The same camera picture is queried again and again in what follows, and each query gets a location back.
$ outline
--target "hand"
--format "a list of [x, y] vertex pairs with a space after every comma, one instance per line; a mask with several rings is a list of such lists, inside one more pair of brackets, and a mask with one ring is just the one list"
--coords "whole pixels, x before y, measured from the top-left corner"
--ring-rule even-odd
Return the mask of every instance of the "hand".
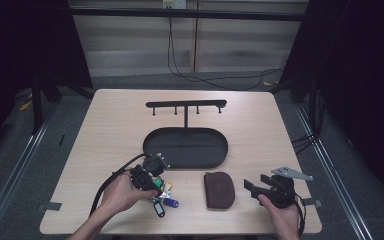
[[269, 212], [279, 240], [299, 239], [299, 214], [295, 205], [279, 209], [263, 194], [258, 195], [258, 200]]
[[69, 239], [95, 239], [114, 215], [131, 208], [140, 199], [149, 199], [155, 195], [157, 195], [156, 190], [141, 191], [135, 188], [130, 172], [124, 172], [108, 185], [99, 207]]
[[130, 171], [118, 176], [104, 191], [99, 208], [103, 208], [112, 216], [131, 208], [140, 199], [149, 199], [157, 195], [157, 191], [141, 191], [133, 186]]

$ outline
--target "black oval tray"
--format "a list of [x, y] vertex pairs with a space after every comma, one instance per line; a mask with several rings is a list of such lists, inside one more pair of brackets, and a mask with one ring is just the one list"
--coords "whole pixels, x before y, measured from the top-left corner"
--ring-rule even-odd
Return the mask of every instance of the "black oval tray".
[[143, 151], [161, 153], [171, 169], [206, 169], [222, 164], [227, 140], [212, 128], [158, 128], [146, 136]]

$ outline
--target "blue key fob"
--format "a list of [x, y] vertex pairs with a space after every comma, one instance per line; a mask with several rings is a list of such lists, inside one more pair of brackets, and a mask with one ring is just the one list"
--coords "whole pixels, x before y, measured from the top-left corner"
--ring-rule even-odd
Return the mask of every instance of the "blue key fob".
[[179, 202], [176, 200], [173, 200], [171, 198], [165, 198], [163, 200], [163, 203], [164, 203], [164, 205], [169, 206], [169, 207], [173, 207], [173, 208], [177, 208], [179, 206]]

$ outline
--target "person's right hand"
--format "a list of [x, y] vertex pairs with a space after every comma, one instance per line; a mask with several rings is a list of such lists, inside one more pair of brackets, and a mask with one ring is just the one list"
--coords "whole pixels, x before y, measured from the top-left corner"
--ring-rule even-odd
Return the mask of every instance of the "person's right hand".
[[279, 240], [299, 239], [299, 214], [297, 206], [293, 204], [287, 208], [279, 209], [263, 194], [258, 195], [258, 200], [269, 212]]

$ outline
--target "black tape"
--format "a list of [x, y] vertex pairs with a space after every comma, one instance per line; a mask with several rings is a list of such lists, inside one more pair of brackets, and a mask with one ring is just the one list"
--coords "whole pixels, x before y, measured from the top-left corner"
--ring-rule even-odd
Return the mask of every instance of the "black tape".
[[319, 207], [323, 206], [322, 201], [320, 201], [320, 200], [313, 200], [312, 198], [302, 199], [301, 203], [304, 206], [314, 205], [316, 208], [319, 208]]
[[54, 202], [41, 203], [37, 206], [36, 211], [39, 211], [39, 212], [46, 212], [46, 210], [59, 211], [61, 208], [61, 205], [62, 203], [54, 203]]

